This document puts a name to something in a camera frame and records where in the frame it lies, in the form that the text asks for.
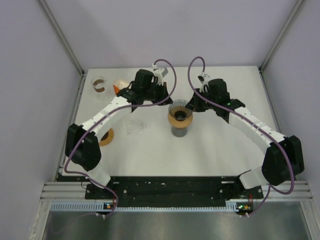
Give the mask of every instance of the white wall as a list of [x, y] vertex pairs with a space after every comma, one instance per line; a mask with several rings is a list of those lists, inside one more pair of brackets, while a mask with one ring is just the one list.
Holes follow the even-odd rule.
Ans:
[[302, 141], [308, 180], [320, 210], [320, 1], [307, 0], [265, 71], [286, 135]]
[[260, 65], [296, 0], [47, 0], [85, 68]]
[[0, 233], [29, 237], [80, 77], [35, 0], [0, 7]]

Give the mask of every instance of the robotic arm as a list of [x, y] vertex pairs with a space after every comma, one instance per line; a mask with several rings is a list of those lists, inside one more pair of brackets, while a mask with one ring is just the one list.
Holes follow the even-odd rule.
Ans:
[[[168, 69], [166, 67], [157, 68], [156, 65], [153, 65], [152, 67], [153, 72], [140, 69], [129, 87], [121, 89], [113, 100], [94, 117], [80, 125], [74, 123], [68, 128], [65, 145], [65, 155], [67, 157], [70, 156], [75, 145], [84, 133], [102, 117], [106, 116], [112, 110], [129, 104], [132, 105], [132, 107], [119, 109], [97, 125], [84, 138], [71, 159], [73, 163], [82, 166], [84, 174], [103, 186], [108, 184], [111, 177], [104, 171], [100, 163], [101, 151], [99, 141], [101, 138], [120, 119], [133, 112], [136, 109], [134, 106], [142, 105], [144, 101], [158, 103], [169, 95], [167, 84], [163, 81], [168, 73]], [[168, 98], [168, 100], [161, 105], [168, 105], [172, 102], [172, 99]]]
[[[248, 118], [251, 122], [272, 136], [285, 150], [293, 170], [297, 175], [304, 171], [304, 160], [302, 155], [301, 142], [296, 136], [287, 137], [274, 129], [265, 125], [256, 118], [238, 99], [231, 99], [227, 91], [227, 84], [223, 79], [211, 79], [204, 72], [198, 77], [202, 83], [201, 88], [195, 90], [204, 98], [219, 104], [227, 109], [233, 110]], [[251, 169], [235, 179], [238, 189], [251, 189], [256, 186], [271, 184], [277, 186], [290, 179], [290, 172], [285, 158], [280, 149], [264, 134], [258, 131], [253, 125], [249, 124], [238, 115], [214, 106], [203, 99], [196, 93], [186, 106], [194, 112], [205, 112], [214, 110], [218, 117], [224, 119], [228, 124], [236, 127], [250, 138], [264, 153], [263, 164], [256, 169]]]

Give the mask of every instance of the purple cable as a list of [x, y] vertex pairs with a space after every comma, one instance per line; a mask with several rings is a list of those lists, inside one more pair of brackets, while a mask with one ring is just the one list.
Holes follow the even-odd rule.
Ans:
[[[155, 65], [156, 63], [158, 63], [158, 62], [165, 62], [165, 63], [167, 63], [167, 64], [171, 67], [171, 69], [172, 69], [172, 71], [173, 71], [173, 75], [174, 75], [174, 85], [173, 85], [172, 91], [169, 93], [169, 95], [168, 95], [165, 99], [163, 99], [163, 100], [161, 100], [161, 101], [159, 101], [159, 102], [156, 102], [156, 103], [145, 104], [145, 105], [137, 105], [137, 104], [131, 105], [131, 104], [128, 104], [128, 105], [125, 105], [125, 106], [120, 106], [120, 107], [118, 107], [118, 108], [110, 111], [109, 113], [107, 113], [107, 115], [103, 116], [99, 121], [97, 121], [94, 125], [92, 125], [92, 127], [90, 127], [90, 128], [82, 135], [82, 137], [79, 139], [79, 141], [76, 143], [76, 145], [74, 146], [73, 150], [71, 151], [71, 153], [70, 153], [70, 155], [69, 155], [69, 158], [68, 158], [67, 161], [65, 162], [64, 171], [65, 171], [67, 174], [80, 174], [80, 175], [83, 175], [83, 176], [85, 176], [86, 178], [89, 178], [90, 181], [91, 181], [92, 183], [94, 183], [95, 185], [98, 185], [98, 186], [100, 186], [100, 187], [108, 190], [109, 192], [111, 192], [111, 193], [115, 196], [115, 198], [116, 198], [116, 204], [115, 204], [115, 206], [112, 208], [112, 210], [106, 215], [106, 217], [109, 217], [110, 215], [112, 215], [112, 214], [115, 212], [115, 210], [116, 210], [116, 208], [117, 208], [117, 205], [118, 205], [118, 202], [119, 202], [119, 197], [118, 197], [118, 195], [117, 195], [112, 189], [110, 189], [109, 187], [103, 186], [102, 184], [98, 183], [97, 181], [91, 179], [91, 178], [89, 177], [89, 175], [87, 175], [87, 174], [85, 174], [85, 173], [83, 173], [83, 172], [80, 172], [80, 171], [68, 171], [68, 170], [67, 170], [68, 165], [69, 165], [69, 163], [70, 163], [70, 160], [71, 160], [72, 157], [74, 156], [77, 148], [78, 148], [79, 145], [81, 144], [82, 140], [85, 139], [85, 137], [86, 137], [96, 126], [98, 126], [103, 120], [105, 120], [109, 115], [111, 115], [111, 114], [113, 114], [113, 113], [115, 113], [116, 111], [119, 111], [119, 110], [121, 110], [121, 109], [125, 109], [125, 108], [141, 108], [141, 107], [152, 107], [152, 106], [160, 105], [160, 104], [164, 103], [165, 101], [167, 101], [167, 100], [171, 97], [171, 95], [174, 93], [174, 91], [175, 91], [175, 89], [176, 89], [176, 86], [177, 86], [177, 74], [176, 74], [175, 68], [174, 68], [174, 66], [173, 66], [169, 61], [167, 61], [167, 60], [165, 60], [165, 59], [158, 59], [158, 60], [156, 60], [156, 61], [154, 62], [154, 65]], [[95, 213], [85, 213], [85, 214], [77, 217], [77, 218], [75, 219], [75, 221], [72, 221], [72, 223], [69, 224], [68, 226], [60, 229], [60, 230], [57, 231], [57, 232], [53, 232], [53, 231], [52, 231], [52, 233], [53, 233], [53, 234], [59, 234], [59, 233], [61, 233], [63, 230], [71, 227], [71, 225], [73, 225], [73, 224], [74, 224], [76, 221], [78, 221], [80, 218], [82, 218], [82, 217], [84, 217], [84, 216], [88, 216], [88, 215], [95, 215]]]
[[262, 204], [267, 200], [267, 198], [268, 198], [268, 196], [269, 196], [269, 193], [270, 193], [270, 190], [271, 190], [270, 188], [274, 189], [276, 192], [278, 192], [278, 193], [280, 193], [280, 194], [283, 194], [283, 195], [289, 195], [289, 194], [291, 194], [291, 193], [293, 192], [293, 190], [294, 190], [294, 187], [295, 187], [295, 179], [294, 179], [294, 172], [293, 172], [293, 169], [292, 169], [291, 164], [290, 164], [290, 160], [289, 160], [288, 155], [286, 154], [285, 150], [282, 148], [282, 146], [281, 146], [272, 136], [270, 136], [267, 132], [265, 132], [264, 130], [262, 130], [261, 128], [259, 128], [256, 124], [254, 124], [252, 121], [250, 121], [250, 120], [249, 120], [248, 118], [246, 118], [245, 116], [243, 116], [243, 115], [241, 115], [241, 114], [239, 114], [239, 113], [237, 113], [237, 112], [235, 112], [235, 111], [233, 111], [233, 110], [230, 110], [230, 109], [228, 109], [228, 108], [226, 108], [226, 107], [224, 107], [224, 106], [221, 106], [221, 105], [219, 105], [219, 104], [217, 104], [217, 103], [215, 103], [215, 102], [213, 102], [213, 101], [210, 101], [210, 100], [206, 99], [205, 97], [201, 96], [200, 93], [198, 93], [198, 92], [196, 91], [196, 89], [194, 88], [194, 86], [193, 86], [192, 83], [191, 83], [190, 70], [191, 70], [191, 66], [193, 65], [193, 63], [194, 63], [195, 60], [197, 60], [197, 59], [200, 59], [200, 60], [202, 61], [202, 63], [203, 63], [202, 71], [204, 72], [205, 69], [206, 69], [206, 63], [205, 63], [205, 60], [204, 60], [203, 57], [197, 56], [197, 57], [195, 57], [195, 58], [191, 61], [190, 65], [189, 65], [189, 67], [188, 67], [187, 78], [188, 78], [188, 82], [189, 82], [189, 84], [190, 84], [190, 87], [192, 88], [192, 90], [194, 91], [194, 93], [195, 93], [199, 98], [201, 98], [202, 100], [206, 101], [207, 103], [210, 103], [211, 105], [214, 105], [214, 106], [216, 106], [216, 107], [218, 107], [218, 108], [220, 108], [220, 109], [223, 109], [223, 110], [225, 110], [225, 111], [227, 111], [227, 112], [230, 112], [230, 113], [232, 113], [232, 114], [235, 114], [235, 115], [237, 115], [238, 117], [244, 119], [247, 123], [249, 123], [249, 124], [252, 125], [255, 129], [257, 129], [259, 132], [261, 132], [262, 134], [264, 134], [267, 138], [269, 138], [269, 139], [280, 149], [281, 153], [282, 153], [283, 156], [284, 156], [284, 159], [285, 159], [285, 161], [286, 161], [286, 164], [287, 164], [287, 166], [288, 166], [289, 173], [290, 173], [290, 180], [291, 180], [291, 185], [290, 185], [289, 191], [280, 191], [280, 190], [276, 189], [274, 186], [272, 186], [271, 184], [269, 184], [268, 192], [267, 192], [267, 194], [265, 195], [265, 197], [264, 197], [264, 199], [262, 200], [262, 202], [260, 203], [260, 205], [256, 208], [256, 210], [258, 210], [258, 209], [262, 206]]

